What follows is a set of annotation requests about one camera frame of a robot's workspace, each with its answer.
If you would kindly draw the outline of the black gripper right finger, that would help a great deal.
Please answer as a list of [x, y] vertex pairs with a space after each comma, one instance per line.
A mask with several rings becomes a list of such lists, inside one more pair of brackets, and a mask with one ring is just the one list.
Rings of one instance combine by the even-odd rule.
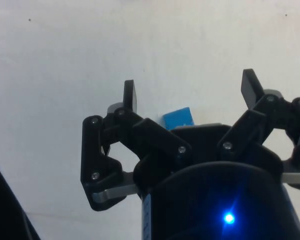
[[240, 90], [247, 111], [219, 141], [221, 159], [237, 161], [254, 145], [261, 146], [274, 129], [284, 130], [293, 151], [289, 159], [274, 162], [274, 175], [300, 190], [300, 97], [289, 102], [279, 91], [264, 89], [253, 69], [243, 70]]

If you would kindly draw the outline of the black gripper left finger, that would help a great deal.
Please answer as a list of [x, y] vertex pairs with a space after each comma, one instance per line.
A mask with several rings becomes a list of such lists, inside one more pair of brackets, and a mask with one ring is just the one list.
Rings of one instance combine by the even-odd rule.
[[[139, 159], [132, 172], [109, 156], [122, 143]], [[105, 117], [89, 116], [82, 123], [80, 181], [91, 208], [105, 211], [136, 194], [143, 198], [157, 184], [193, 162], [189, 143], [149, 118], [137, 114], [133, 80], [126, 80], [122, 102]]]

